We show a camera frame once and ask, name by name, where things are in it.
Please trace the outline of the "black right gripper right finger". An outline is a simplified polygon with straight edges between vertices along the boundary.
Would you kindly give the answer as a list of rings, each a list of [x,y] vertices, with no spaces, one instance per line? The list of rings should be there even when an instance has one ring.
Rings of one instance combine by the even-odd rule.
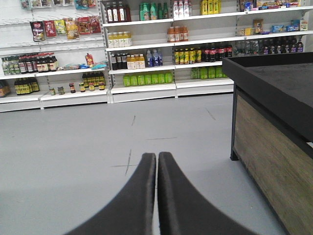
[[[252,235],[191,184],[170,152],[158,157],[157,200],[162,235]]]

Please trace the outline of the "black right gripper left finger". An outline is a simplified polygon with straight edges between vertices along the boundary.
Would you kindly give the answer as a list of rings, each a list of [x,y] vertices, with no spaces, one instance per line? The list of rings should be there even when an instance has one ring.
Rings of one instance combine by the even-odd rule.
[[[121,191],[68,235],[151,235],[155,202],[156,155],[144,153]]]

